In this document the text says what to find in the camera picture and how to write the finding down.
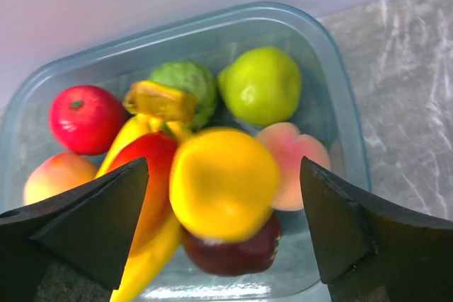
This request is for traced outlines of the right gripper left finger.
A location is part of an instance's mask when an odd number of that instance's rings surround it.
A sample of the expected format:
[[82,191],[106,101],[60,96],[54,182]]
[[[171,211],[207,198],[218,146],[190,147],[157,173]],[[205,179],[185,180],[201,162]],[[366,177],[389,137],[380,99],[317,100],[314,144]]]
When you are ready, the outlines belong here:
[[2,301],[109,301],[147,189],[137,158],[41,202],[1,214]]

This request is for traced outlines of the yellow bell pepper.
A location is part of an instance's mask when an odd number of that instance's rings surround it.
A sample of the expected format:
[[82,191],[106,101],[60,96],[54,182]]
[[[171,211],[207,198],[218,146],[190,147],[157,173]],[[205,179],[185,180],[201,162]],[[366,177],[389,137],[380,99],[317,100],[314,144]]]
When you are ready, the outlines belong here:
[[177,219],[194,236],[237,243],[268,220],[279,184],[277,162],[257,139],[216,127],[178,147],[170,201]]

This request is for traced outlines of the yellow banana bunch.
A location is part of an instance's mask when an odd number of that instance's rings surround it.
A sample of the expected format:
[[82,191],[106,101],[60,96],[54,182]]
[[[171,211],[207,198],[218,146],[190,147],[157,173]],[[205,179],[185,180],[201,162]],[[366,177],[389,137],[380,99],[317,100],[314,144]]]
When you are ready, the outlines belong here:
[[[127,92],[123,105],[132,117],[123,125],[110,146],[98,172],[107,167],[128,144],[152,132],[163,132],[179,143],[191,134],[197,99],[195,96],[154,81],[138,81]],[[151,283],[174,256],[180,245],[181,225],[170,210],[157,234],[135,255],[128,255],[120,286],[111,301],[132,301]]]

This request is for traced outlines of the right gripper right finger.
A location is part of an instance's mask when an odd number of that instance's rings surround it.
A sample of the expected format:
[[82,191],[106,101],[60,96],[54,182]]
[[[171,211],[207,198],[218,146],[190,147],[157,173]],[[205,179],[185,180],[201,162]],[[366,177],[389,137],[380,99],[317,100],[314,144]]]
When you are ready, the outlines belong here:
[[302,159],[304,209],[332,301],[451,301],[452,222],[407,209]]

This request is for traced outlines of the red chili pepper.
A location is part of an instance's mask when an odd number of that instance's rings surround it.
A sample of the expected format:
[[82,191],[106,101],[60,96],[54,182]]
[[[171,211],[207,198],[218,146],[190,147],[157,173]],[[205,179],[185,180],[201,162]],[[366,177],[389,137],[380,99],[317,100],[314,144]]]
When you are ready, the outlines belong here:
[[139,157],[147,160],[149,179],[131,244],[131,256],[142,251],[169,214],[169,177],[177,148],[178,143],[163,132],[148,133],[128,144],[107,167],[107,171],[111,171]]

